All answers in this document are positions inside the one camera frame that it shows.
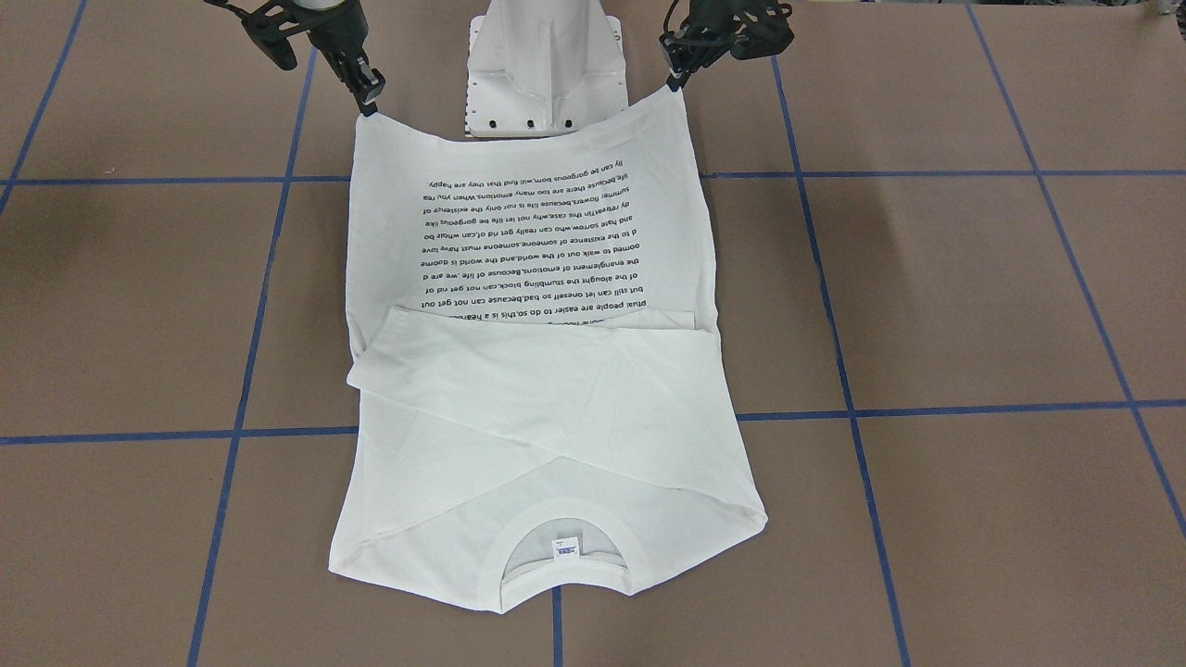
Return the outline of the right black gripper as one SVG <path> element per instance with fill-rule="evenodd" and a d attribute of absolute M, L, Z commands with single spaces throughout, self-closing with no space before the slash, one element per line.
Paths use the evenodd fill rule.
<path fill-rule="evenodd" d="M 301 1 L 310 11 L 310 42 L 323 52 L 332 70 L 343 71 L 343 84 L 352 93 L 364 117 L 378 112 L 376 100 L 385 76 L 370 65 L 364 50 L 366 18 L 361 1 Z"/>

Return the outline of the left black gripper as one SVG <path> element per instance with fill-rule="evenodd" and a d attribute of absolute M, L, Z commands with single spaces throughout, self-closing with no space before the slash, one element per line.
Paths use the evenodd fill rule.
<path fill-rule="evenodd" d="M 691 1 L 690 32 L 665 31 L 658 42 L 667 55 L 668 87 L 676 90 L 725 53 L 738 61 L 776 56 L 788 50 L 792 5 L 779 1 Z"/>

